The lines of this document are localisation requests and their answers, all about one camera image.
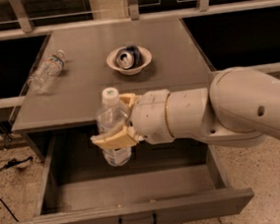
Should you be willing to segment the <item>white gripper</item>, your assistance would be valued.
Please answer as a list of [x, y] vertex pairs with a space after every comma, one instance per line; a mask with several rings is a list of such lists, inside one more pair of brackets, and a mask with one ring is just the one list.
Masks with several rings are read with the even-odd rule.
[[135, 146], [139, 143], [138, 135], [149, 144], [173, 143], [166, 116], [169, 95], [170, 91], [166, 89], [149, 91], [140, 97], [133, 93], [120, 94], [121, 107], [132, 111], [132, 127], [119, 124], [107, 133], [92, 135], [90, 140], [107, 150]]

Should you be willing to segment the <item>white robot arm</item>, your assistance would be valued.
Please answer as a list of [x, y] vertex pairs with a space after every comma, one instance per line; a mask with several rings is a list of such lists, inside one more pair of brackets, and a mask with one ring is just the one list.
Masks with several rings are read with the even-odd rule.
[[129, 120], [92, 137], [105, 150], [131, 148], [142, 140], [163, 144], [188, 138], [242, 148], [260, 143], [265, 134], [280, 140], [280, 80], [252, 68], [220, 71], [207, 88], [139, 96], [107, 88], [102, 97], [130, 110]]

